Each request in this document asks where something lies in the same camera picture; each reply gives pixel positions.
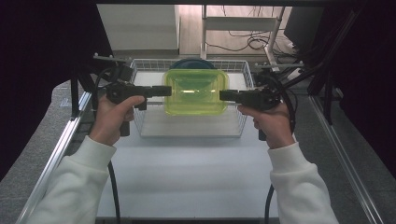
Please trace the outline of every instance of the white wall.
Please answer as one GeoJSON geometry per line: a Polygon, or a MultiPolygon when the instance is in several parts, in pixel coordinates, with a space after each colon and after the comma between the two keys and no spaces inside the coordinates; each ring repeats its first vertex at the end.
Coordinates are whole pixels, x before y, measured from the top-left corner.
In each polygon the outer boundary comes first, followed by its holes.
{"type": "Polygon", "coordinates": [[[113,50],[178,49],[178,6],[97,6],[113,50]]]}

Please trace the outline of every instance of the white wire basket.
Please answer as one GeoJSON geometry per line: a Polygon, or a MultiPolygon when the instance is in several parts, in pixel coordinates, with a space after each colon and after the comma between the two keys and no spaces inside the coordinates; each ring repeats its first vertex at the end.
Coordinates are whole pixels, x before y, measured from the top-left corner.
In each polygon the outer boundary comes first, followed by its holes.
{"type": "MultiPolygon", "coordinates": [[[[163,84],[163,74],[178,60],[135,59],[131,81],[136,86],[163,84]]],[[[254,87],[246,61],[208,60],[229,76],[229,89],[246,91],[254,87]]],[[[164,112],[163,97],[148,98],[147,110],[135,110],[134,122],[142,137],[240,137],[246,116],[235,103],[216,116],[170,116],[164,112]]]]}

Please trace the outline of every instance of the yellow plastic container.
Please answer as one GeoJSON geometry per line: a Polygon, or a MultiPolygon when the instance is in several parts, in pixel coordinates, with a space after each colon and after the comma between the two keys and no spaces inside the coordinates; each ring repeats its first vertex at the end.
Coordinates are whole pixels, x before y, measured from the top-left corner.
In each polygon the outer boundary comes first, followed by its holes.
{"type": "Polygon", "coordinates": [[[228,89],[228,75],[218,69],[170,69],[163,75],[163,84],[172,87],[172,96],[164,99],[169,115],[220,115],[227,103],[219,99],[219,91],[228,89]]]}

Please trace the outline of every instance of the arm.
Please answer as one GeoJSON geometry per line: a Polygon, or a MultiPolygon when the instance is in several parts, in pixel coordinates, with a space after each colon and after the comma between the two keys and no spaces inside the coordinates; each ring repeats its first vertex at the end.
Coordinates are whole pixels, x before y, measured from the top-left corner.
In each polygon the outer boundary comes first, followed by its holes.
{"type": "Polygon", "coordinates": [[[116,152],[123,121],[134,119],[133,106],[144,101],[133,96],[119,105],[100,100],[96,122],[78,151],[64,157],[49,180],[46,195],[28,223],[94,223],[108,178],[107,165],[116,152]]]}
{"type": "Polygon", "coordinates": [[[283,224],[338,223],[331,208],[329,191],[315,164],[308,162],[291,135],[286,105],[260,112],[240,105],[267,135],[273,164],[271,181],[277,193],[279,220],[283,224]]]}

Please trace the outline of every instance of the white sleeve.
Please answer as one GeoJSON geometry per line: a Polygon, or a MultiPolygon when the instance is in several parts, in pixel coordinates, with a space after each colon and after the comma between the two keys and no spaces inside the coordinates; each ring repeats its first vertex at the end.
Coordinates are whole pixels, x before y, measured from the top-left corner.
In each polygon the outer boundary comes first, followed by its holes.
{"type": "Polygon", "coordinates": [[[280,223],[338,223],[318,167],[305,159],[298,143],[269,149],[268,153],[274,167],[270,176],[280,223]]]}
{"type": "Polygon", "coordinates": [[[28,223],[94,223],[115,151],[86,136],[79,150],[64,157],[51,175],[46,195],[28,223]]]}

